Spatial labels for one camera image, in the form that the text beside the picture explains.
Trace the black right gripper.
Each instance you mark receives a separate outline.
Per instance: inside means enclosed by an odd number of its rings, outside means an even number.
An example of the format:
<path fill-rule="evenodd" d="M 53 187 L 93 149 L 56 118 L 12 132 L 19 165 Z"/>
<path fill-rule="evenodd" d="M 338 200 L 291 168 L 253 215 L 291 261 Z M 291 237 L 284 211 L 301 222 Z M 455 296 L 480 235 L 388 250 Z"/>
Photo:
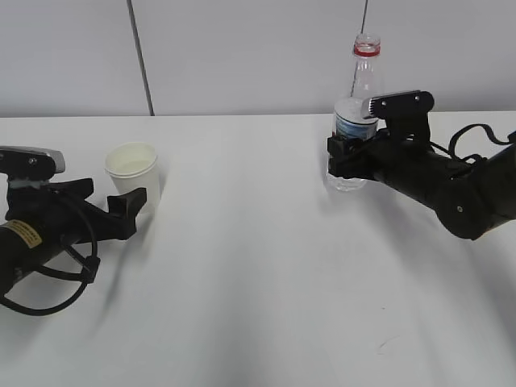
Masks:
<path fill-rule="evenodd" d="M 396 141 L 385 130 L 368 140 L 327 138 L 328 172 L 333 177 L 433 181 L 431 153 L 429 143 L 412 138 Z"/>

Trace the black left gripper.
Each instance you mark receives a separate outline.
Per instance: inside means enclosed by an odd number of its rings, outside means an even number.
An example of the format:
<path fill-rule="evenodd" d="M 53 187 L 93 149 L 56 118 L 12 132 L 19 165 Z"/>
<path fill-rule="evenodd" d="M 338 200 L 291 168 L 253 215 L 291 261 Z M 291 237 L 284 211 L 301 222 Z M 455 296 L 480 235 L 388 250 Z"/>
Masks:
<path fill-rule="evenodd" d="M 91 240 L 127 240 L 136 233 L 136 217 L 147 203 L 144 187 L 108 196 L 108 210 L 87 201 L 94 180 L 49 183 L 39 189 L 8 189 L 7 220 L 19 220 L 38 231 L 42 239 L 61 237 L 78 243 Z"/>

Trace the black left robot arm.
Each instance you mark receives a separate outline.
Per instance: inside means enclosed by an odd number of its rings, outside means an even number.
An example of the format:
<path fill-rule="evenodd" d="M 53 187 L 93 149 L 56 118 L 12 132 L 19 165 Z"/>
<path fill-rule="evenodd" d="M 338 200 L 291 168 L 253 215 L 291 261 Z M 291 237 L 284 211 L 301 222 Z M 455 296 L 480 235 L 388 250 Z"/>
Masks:
<path fill-rule="evenodd" d="M 93 282 L 100 265 L 98 242 L 127 240 L 136 233 L 136 216 L 147 201 L 143 187 L 107 198 L 104 211 L 87 201 L 91 178 L 7 190 L 6 221 L 1 225 L 1 294 L 38 272 L 65 281 Z M 82 266 L 65 274 L 44 265 L 62 252 Z"/>

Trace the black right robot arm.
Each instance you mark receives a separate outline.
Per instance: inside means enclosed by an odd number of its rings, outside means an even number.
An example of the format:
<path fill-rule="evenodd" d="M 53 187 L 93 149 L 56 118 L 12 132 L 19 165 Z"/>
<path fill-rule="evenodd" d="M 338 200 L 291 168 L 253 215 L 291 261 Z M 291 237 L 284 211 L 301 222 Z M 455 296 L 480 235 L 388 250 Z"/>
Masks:
<path fill-rule="evenodd" d="M 473 163 L 442 156 L 429 143 L 391 139 L 327 140 L 334 177 L 377 181 L 433 210 L 461 239 L 475 240 L 515 219 L 515 146 Z"/>

